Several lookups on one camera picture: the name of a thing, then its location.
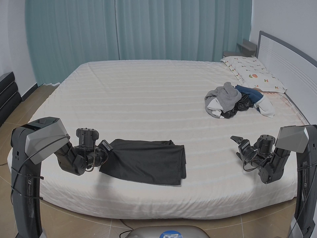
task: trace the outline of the headboard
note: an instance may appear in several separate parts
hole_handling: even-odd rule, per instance
[[[317,61],[260,31],[256,57],[286,86],[285,94],[310,124],[317,124]]]

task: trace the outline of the bed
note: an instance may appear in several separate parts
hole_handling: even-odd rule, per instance
[[[219,62],[82,64],[31,120],[61,118],[73,145],[78,144],[79,127],[97,129],[100,140],[108,142],[171,139],[185,145],[187,178],[180,186],[159,186],[113,178],[98,168],[78,177],[62,171],[51,155],[42,162],[45,179],[40,196],[71,211],[117,219],[218,219],[292,199],[297,189],[296,155],[289,157],[279,181],[265,185],[256,171],[242,170],[235,154],[237,144],[230,136],[252,143],[261,134],[277,136],[282,126],[307,124],[305,114],[285,94],[265,93],[276,110],[273,119],[255,109],[238,112],[231,119],[215,119],[205,111],[203,99],[226,81],[239,83]]]

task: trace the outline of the curtain fold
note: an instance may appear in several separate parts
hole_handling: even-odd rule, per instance
[[[89,61],[119,59],[114,6],[114,0],[26,0],[38,85],[62,82]]]
[[[39,85],[89,61],[219,61],[249,39],[252,0],[26,0]]]

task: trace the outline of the black crumpled garment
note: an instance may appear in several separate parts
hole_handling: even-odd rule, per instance
[[[123,180],[150,184],[180,185],[186,178],[184,145],[173,141],[116,139],[113,151],[99,171]]]
[[[234,117],[238,111],[245,111],[253,107],[254,107],[254,102],[250,100],[247,94],[242,93],[241,99],[235,104],[234,108],[225,113],[221,111],[221,115],[224,118],[229,119],[231,117]]]

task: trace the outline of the white patterned pillow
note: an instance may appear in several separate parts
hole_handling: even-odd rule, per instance
[[[263,92],[285,93],[286,91],[284,85],[257,58],[226,57],[221,61],[245,87],[258,88]]]

